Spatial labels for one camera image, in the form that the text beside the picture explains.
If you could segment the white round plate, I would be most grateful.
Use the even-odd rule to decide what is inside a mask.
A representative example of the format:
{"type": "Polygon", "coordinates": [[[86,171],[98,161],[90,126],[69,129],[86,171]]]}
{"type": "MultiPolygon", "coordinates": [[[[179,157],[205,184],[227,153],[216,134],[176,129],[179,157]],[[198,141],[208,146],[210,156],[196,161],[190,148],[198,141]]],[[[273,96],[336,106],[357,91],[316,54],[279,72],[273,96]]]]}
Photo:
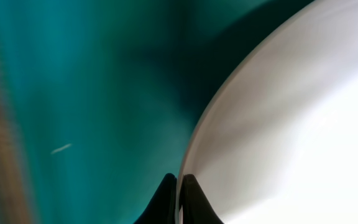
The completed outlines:
{"type": "Polygon", "coordinates": [[[314,1],[232,72],[187,175],[224,223],[358,223],[358,1],[314,1]]]}

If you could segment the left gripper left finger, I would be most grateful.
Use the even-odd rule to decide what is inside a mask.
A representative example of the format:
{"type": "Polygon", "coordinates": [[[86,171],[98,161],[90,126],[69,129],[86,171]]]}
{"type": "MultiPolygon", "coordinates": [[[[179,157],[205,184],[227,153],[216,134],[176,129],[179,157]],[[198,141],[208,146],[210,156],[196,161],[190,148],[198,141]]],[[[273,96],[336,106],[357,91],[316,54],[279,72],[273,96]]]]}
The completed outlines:
{"type": "Polygon", "coordinates": [[[134,224],[175,224],[177,178],[167,173],[134,224]]]}

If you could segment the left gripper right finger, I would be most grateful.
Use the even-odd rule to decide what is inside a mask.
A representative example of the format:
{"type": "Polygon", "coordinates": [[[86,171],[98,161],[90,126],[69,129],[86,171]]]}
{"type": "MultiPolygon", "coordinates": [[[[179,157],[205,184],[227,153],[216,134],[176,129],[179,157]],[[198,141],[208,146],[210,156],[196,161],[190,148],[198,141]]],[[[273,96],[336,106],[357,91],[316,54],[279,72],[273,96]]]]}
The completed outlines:
{"type": "Polygon", "coordinates": [[[223,224],[193,174],[183,177],[179,206],[183,224],[223,224]]]}

